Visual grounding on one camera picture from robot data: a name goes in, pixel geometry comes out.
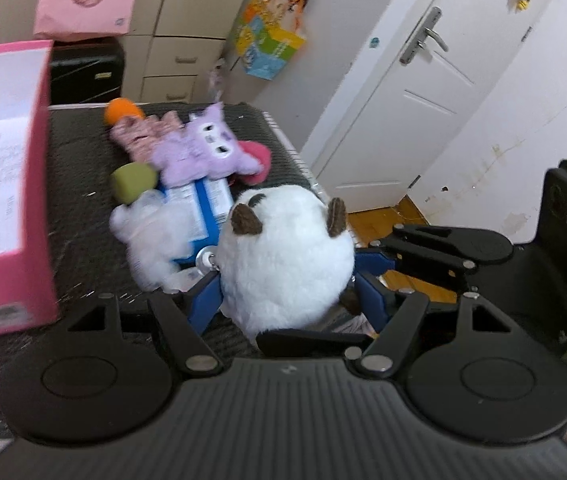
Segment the round joint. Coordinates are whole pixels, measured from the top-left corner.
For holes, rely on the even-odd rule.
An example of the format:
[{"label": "round joint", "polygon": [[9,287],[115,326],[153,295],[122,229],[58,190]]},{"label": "round joint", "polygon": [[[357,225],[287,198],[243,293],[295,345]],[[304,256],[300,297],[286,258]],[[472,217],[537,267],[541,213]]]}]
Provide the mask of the round joint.
[{"label": "round joint", "polygon": [[361,366],[370,372],[387,372],[392,368],[392,364],[392,359],[385,355],[366,355],[361,359]]},{"label": "round joint", "polygon": [[348,361],[356,361],[359,357],[361,357],[361,349],[358,346],[348,346],[343,352],[343,357],[348,359]]},{"label": "round joint", "polygon": [[196,256],[195,265],[197,269],[201,270],[202,274],[207,274],[211,270],[218,270],[217,260],[215,257],[215,251],[217,247],[214,245],[209,245],[202,248]]},{"label": "round joint", "polygon": [[193,372],[211,372],[217,367],[218,361],[211,355],[193,355],[188,357],[185,365]]}]

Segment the orange ball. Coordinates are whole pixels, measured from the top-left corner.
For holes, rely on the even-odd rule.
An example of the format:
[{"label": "orange ball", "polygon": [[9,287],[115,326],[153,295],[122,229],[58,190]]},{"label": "orange ball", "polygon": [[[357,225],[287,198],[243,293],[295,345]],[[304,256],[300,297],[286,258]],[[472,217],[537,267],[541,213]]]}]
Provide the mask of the orange ball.
[{"label": "orange ball", "polygon": [[125,97],[117,97],[105,107],[105,123],[110,126],[114,126],[119,119],[128,115],[146,117],[141,108]]}]

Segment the white wall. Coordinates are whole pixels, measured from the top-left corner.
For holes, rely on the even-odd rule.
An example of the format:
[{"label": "white wall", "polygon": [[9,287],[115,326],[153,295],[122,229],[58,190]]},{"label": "white wall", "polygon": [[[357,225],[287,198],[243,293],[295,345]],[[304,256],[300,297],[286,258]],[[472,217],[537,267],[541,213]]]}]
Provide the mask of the white wall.
[{"label": "white wall", "polygon": [[552,0],[492,93],[409,195],[432,224],[525,241],[535,234],[545,171],[563,158],[567,0]]},{"label": "white wall", "polygon": [[303,49],[271,82],[246,75],[237,64],[225,101],[246,101],[270,112],[301,149],[389,2],[310,0]]}]

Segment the white door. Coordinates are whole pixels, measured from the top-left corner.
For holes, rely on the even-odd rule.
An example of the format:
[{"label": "white door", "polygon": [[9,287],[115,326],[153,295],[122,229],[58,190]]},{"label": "white door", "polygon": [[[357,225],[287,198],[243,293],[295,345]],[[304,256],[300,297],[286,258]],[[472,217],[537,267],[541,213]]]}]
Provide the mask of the white door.
[{"label": "white door", "polygon": [[[351,212],[401,200],[495,86],[548,1],[516,10],[516,0],[433,0],[423,19],[441,9],[434,30],[449,51],[428,38],[410,64],[390,66],[319,173],[327,192]],[[523,80],[512,99],[525,94]]]}]

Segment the barcode label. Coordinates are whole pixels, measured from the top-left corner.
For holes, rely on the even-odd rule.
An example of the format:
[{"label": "barcode label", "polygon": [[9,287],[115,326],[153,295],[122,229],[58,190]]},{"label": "barcode label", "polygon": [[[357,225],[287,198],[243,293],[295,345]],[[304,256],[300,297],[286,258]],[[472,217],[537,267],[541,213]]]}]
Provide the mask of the barcode label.
[{"label": "barcode label", "polygon": [[12,303],[0,306],[0,328],[22,325],[30,320],[24,304]]},{"label": "barcode label", "polygon": [[232,195],[230,186],[225,178],[218,180],[205,179],[203,181],[205,192],[210,200],[210,208],[218,225],[223,224],[228,219],[228,213],[232,208]]}]

